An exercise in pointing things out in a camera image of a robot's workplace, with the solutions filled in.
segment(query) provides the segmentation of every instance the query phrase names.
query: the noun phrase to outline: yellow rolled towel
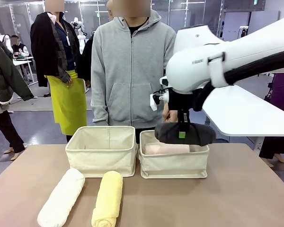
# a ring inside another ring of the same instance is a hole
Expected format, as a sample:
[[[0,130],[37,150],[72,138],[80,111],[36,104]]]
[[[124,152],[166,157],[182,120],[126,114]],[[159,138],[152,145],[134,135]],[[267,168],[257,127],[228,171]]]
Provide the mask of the yellow rolled towel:
[[[115,227],[119,216],[123,178],[115,171],[104,174],[91,218],[93,227]]]

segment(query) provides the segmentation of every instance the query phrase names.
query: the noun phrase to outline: green jacket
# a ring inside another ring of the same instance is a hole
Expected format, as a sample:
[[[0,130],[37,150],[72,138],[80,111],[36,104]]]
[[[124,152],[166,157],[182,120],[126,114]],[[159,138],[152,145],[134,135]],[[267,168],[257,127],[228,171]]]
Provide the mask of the green jacket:
[[[24,101],[34,98],[23,77],[14,66],[10,51],[0,42],[0,104],[8,104],[17,93]]]

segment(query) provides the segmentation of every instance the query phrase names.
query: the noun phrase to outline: rolled towel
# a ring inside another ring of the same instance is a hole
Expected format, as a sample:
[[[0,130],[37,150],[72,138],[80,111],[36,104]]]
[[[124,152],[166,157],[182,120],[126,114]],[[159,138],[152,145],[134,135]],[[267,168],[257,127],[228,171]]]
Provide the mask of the rolled towel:
[[[182,144],[166,144],[166,143],[149,143],[145,145],[146,155],[159,155],[159,154],[180,154],[189,153],[189,145]]]
[[[115,171],[104,174],[91,218],[93,227],[115,227],[119,216],[123,178]]]
[[[42,207],[37,221],[41,227],[62,227],[75,204],[85,177],[77,169],[69,169]]]

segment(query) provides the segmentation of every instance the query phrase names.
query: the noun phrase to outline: pink towel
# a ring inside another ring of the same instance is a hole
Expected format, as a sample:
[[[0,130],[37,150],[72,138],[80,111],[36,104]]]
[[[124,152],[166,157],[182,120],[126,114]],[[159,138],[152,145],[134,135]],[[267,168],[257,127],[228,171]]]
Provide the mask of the pink towel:
[[[159,155],[159,154],[180,154],[189,153],[189,145],[182,144],[166,144],[166,143],[149,143],[145,145],[146,155]]]

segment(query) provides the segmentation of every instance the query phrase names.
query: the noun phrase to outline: table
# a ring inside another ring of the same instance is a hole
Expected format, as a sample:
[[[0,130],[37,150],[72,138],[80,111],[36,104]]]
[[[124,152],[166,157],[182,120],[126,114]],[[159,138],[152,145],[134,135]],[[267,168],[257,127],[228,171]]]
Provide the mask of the table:
[[[284,137],[284,111],[237,85],[216,88],[203,111],[223,135],[256,137],[257,153],[265,136]]]
[[[31,84],[29,84],[29,85],[33,85],[33,84],[37,83],[37,82],[35,82],[35,79],[34,79],[34,76],[33,76],[33,73],[32,73],[32,69],[31,69],[31,67],[30,67],[30,63],[31,63],[30,60],[31,60],[31,59],[33,59],[33,57],[27,57],[27,58],[23,58],[23,59],[17,60],[17,61],[16,61],[16,60],[13,60],[13,63],[14,63],[14,65],[18,68],[18,71],[20,72],[20,74],[22,74],[21,69],[20,69],[20,67],[21,67],[22,70],[23,70],[25,79],[29,82],[29,77],[28,77],[28,75],[27,75],[27,71],[26,71],[25,68],[24,68],[24,65],[25,65],[25,64],[28,65],[29,73],[30,73],[30,75],[31,75],[31,77],[32,77],[32,81],[33,81],[33,83],[31,83]]]
[[[284,183],[245,144],[212,144],[206,179],[124,178],[117,227],[284,227]],[[0,175],[0,227],[38,227],[69,168],[65,145],[34,145]],[[90,227],[101,179],[87,178],[64,227]]]

